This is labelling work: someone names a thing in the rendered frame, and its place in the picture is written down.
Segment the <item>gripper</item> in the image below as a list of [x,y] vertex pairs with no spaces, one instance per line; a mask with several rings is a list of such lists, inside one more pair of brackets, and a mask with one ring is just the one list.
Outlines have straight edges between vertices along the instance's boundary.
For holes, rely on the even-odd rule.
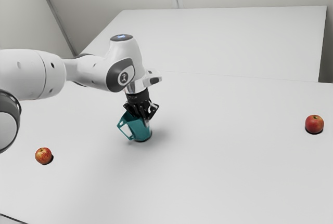
[[159,108],[150,100],[149,90],[145,89],[137,94],[126,94],[127,102],[124,108],[134,117],[145,119],[145,126],[150,129],[150,119]]

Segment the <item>red apple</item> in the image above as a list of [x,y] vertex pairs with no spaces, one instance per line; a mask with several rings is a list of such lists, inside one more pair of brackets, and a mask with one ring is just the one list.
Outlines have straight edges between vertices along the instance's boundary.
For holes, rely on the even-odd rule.
[[324,129],[324,120],[319,115],[309,115],[305,120],[305,129],[311,134],[318,134]]
[[38,148],[35,152],[35,160],[42,164],[49,164],[53,159],[53,154],[51,150],[47,147]]

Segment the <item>teal faceted mug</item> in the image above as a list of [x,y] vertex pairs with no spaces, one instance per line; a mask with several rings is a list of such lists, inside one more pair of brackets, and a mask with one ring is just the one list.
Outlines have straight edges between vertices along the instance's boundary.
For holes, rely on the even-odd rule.
[[151,135],[151,129],[145,126],[144,119],[132,116],[126,111],[120,118],[117,128],[130,141],[145,142]]

